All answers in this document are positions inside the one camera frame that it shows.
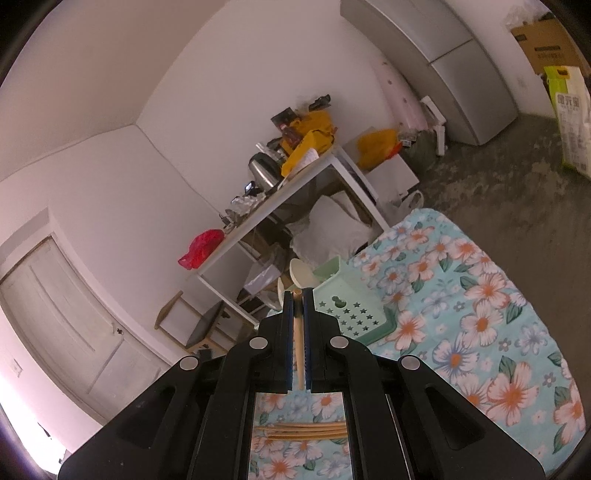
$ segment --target red plastic bag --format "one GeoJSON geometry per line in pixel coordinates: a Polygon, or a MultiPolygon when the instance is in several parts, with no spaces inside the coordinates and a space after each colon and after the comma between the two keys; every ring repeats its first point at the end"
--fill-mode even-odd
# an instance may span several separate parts
{"type": "Polygon", "coordinates": [[[222,243],[224,233],[222,230],[207,230],[195,237],[189,246],[189,253],[179,259],[178,264],[191,270],[199,268],[206,258],[222,243]]]}

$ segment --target ceiling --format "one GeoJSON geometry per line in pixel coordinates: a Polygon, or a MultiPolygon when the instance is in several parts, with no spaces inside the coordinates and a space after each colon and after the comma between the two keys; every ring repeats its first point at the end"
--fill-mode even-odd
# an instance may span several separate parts
{"type": "Polygon", "coordinates": [[[0,87],[0,181],[135,122],[183,47],[226,0],[63,0],[0,87]]]}

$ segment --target green plastic basket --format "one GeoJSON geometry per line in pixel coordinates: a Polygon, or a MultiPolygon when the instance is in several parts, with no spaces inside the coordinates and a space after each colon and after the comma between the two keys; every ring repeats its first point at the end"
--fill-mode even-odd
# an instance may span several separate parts
{"type": "Polygon", "coordinates": [[[341,257],[319,266],[314,275],[323,280],[314,289],[316,310],[336,317],[342,335],[369,345],[395,330],[394,315],[341,257]]]}

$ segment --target blue floral fabric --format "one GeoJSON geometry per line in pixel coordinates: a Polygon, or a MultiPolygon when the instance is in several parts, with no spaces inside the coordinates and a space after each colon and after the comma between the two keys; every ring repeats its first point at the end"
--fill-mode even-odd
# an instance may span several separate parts
{"type": "MultiPolygon", "coordinates": [[[[532,305],[456,225],[415,210],[349,263],[396,313],[374,354],[421,358],[546,472],[568,458],[585,431],[568,364],[532,305]]],[[[256,409],[260,426],[344,421],[340,394],[262,394],[256,409]]],[[[346,439],[283,442],[255,430],[249,480],[313,478],[352,478],[346,439]]]]}

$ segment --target white door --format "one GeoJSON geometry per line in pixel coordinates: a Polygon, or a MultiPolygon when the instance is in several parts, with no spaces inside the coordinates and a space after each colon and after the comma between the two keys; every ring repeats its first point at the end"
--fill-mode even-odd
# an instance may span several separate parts
{"type": "Polygon", "coordinates": [[[0,284],[21,341],[60,388],[101,423],[168,365],[127,332],[46,239],[0,284]]]}

